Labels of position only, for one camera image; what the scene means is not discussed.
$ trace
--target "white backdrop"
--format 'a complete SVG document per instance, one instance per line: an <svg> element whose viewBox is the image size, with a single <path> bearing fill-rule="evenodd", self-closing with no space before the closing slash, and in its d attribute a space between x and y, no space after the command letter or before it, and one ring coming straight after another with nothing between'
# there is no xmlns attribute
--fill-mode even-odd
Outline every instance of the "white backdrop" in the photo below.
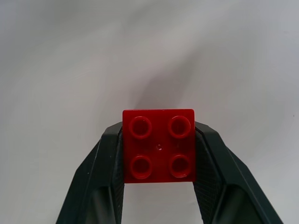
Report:
<svg viewBox="0 0 299 224"><path fill-rule="evenodd" d="M130 108L194 108L297 223L298 10L298 0L1 0L0 223L55 223L76 168ZM122 222L201 223L192 185L127 185Z"/></svg>

